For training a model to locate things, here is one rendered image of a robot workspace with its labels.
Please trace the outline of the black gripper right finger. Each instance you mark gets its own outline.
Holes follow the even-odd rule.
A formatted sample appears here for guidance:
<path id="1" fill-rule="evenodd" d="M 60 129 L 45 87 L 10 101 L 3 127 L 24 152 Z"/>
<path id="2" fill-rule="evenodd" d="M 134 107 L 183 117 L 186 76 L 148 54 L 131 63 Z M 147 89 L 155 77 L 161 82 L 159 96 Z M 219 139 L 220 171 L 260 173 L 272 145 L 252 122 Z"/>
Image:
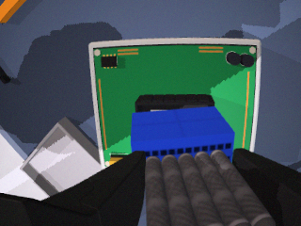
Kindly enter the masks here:
<path id="1" fill-rule="evenodd" d="M 301 226 L 301 173 L 245 148 L 234 148 L 232 163 L 259 197 L 276 226 Z"/>

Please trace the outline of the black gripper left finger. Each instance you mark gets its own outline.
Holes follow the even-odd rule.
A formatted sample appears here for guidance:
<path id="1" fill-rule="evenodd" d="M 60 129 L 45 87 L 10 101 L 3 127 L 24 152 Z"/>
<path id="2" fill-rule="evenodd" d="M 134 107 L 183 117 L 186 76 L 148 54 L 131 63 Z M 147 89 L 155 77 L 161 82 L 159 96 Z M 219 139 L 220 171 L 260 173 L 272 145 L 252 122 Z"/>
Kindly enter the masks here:
<path id="1" fill-rule="evenodd" d="M 0 193 L 0 226 L 138 226 L 146 163 L 146 152 L 129 153 L 41 201 Z"/>

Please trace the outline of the blue plug with grey cables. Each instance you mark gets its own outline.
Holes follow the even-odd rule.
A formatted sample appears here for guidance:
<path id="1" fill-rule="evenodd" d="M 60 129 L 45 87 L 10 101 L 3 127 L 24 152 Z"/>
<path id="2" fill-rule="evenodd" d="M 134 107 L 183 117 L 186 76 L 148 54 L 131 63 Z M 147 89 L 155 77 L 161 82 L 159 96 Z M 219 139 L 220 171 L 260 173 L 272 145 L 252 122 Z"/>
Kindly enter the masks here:
<path id="1" fill-rule="evenodd" d="M 133 113 L 147 226 L 276 226 L 232 163 L 234 135 L 215 106 Z"/>

